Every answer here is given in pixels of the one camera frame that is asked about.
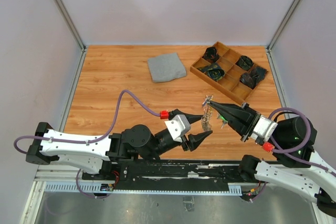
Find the green capped key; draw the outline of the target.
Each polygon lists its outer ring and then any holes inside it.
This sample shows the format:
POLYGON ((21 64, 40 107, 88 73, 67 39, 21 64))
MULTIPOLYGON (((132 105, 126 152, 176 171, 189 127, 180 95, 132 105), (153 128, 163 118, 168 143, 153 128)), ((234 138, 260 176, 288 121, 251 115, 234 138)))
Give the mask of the green capped key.
POLYGON ((221 120, 222 124, 221 124, 221 129, 223 129, 227 124, 228 121, 220 114, 218 114, 217 119, 221 120))

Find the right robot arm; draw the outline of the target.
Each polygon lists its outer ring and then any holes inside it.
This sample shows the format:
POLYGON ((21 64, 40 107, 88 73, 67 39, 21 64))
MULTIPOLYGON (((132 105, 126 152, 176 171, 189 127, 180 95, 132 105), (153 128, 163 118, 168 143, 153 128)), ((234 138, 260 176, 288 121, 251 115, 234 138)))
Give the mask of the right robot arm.
POLYGON ((335 217, 335 169, 314 149, 317 130, 301 112, 279 108, 265 117, 249 107, 209 101, 208 105, 241 137, 253 139, 272 153, 284 168, 276 168, 252 155, 244 155, 238 177, 244 182, 258 180, 301 195, 318 209, 335 217))

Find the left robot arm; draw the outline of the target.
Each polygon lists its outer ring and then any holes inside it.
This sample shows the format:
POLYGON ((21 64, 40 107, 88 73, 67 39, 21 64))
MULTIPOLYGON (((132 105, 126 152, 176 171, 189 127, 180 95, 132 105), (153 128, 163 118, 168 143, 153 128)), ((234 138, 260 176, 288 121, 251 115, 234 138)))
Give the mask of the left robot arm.
POLYGON ((160 118, 166 128, 156 134, 146 125, 138 124, 108 136, 66 134, 55 131, 48 123, 39 123, 26 162, 36 165, 57 162, 105 180, 112 175, 112 166, 106 162, 120 164, 138 158, 157 161, 162 154, 178 146, 192 152, 212 134, 211 130, 189 134, 191 125, 201 120, 201 115, 176 109, 160 112, 160 118))

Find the rolled dark tie lower right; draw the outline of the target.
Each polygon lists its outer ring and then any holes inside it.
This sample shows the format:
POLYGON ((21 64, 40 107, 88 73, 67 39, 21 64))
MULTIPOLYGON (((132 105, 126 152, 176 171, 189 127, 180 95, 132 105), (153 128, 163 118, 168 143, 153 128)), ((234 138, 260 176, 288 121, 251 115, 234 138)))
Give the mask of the rolled dark tie lower right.
POLYGON ((247 87, 254 89, 261 81, 265 79, 267 70, 256 66, 250 72, 243 73, 239 81, 247 87))

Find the rolled dark tie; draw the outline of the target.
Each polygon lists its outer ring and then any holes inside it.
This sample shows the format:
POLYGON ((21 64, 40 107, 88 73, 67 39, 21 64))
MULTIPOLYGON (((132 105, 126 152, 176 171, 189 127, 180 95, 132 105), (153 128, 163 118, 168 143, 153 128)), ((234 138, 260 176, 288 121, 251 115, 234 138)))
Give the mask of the rolled dark tie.
POLYGON ((239 81, 247 87, 254 89, 261 81, 265 79, 267 70, 256 66, 250 72, 243 73, 239 81))
POLYGON ((249 71, 253 67, 254 63, 248 56, 241 55, 237 60, 236 65, 245 71, 249 71))
POLYGON ((225 71, 218 63, 212 63, 208 66, 199 67, 198 70, 214 81, 219 81, 225 76, 225 71))
POLYGON ((205 50, 202 58, 209 63, 215 63, 219 59, 219 54, 216 47, 208 47, 205 50))

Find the wooden compartment tray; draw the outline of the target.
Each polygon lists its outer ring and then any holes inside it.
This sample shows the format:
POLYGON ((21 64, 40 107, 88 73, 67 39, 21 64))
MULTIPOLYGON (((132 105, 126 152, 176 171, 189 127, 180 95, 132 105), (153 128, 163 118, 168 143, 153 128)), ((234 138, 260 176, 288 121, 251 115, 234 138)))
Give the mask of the wooden compartment tray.
POLYGON ((209 84, 211 87, 222 93, 223 95, 230 98, 233 102, 241 105, 244 102, 249 101, 252 95, 257 92, 260 88, 264 87, 267 83, 270 82, 270 73, 269 70, 265 67, 257 63, 257 61, 252 57, 246 54, 242 54, 237 50, 229 47, 222 42, 215 42, 213 45, 209 47, 216 47, 217 52, 219 54, 219 59, 215 62, 218 63, 221 68, 225 71, 225 76, 219 80, 214 81, 209 78, 204 73, 198 70, 199 67, 208 66, 211 63, 207 62, 202 58, 203 53, 200 54, 198 59, 192 63, 190 66, 190 72, 199 77, 201 80, 209 84), (249 71, 245 71, 239 66, 236 65, 237 60, 241 55, 248 56, 254 63, 253 67, 249 71), (250 72, 254 67, 259 66, 266 69, 268 72, 265 76, 265 79, 261 81, 254 89, 247 87, 239 81, 240 76, 243 73, 250 72))

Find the rolled dark tie centre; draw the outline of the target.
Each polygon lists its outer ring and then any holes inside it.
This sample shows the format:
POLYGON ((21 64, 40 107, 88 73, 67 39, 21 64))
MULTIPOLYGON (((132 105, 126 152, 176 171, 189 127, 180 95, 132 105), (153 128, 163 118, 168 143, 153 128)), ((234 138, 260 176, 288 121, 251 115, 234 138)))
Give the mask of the rolled dark tie centre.
POLYGON ((208 66, 199 67, 198 70, 214 81, 219 81, 225 76, 225 71, 218 63, 212 63, 208 66))

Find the folded grey cloth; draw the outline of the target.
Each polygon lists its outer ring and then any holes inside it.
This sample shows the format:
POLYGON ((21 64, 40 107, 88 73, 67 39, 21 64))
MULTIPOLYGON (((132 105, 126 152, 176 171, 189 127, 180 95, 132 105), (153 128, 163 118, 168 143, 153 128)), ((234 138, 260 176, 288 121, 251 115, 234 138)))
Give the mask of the folded grey cloth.
POLYGON ((154 83, 170 82, 187 76, 186 68, 176 52, 149 58, 147 63, 154 83))

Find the rolled dark tie top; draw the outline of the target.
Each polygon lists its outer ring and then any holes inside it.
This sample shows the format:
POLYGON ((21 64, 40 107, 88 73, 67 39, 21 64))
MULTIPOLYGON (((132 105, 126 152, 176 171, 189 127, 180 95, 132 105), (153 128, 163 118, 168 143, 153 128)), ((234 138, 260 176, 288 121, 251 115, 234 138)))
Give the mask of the rolled dark tie top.
POLYGON ((216 47, 208 47, 205 50, 202 58, 209 63, 215 63, 219 59, 219 54, 216 47))

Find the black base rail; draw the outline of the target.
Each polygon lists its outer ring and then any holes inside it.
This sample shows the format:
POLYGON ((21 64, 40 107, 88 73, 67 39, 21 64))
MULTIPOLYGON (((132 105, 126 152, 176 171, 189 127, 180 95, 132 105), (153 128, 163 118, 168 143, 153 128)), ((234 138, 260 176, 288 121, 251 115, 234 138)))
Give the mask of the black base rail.
POLYGON ((108 183, 118 179, 116 189, 142 193, 214 193, 227 191, 229 184, 258 181, 239 172, 239 162, 168 160, 113 163, 104 161, 95 175, 83 173, 81 179, 108 183))

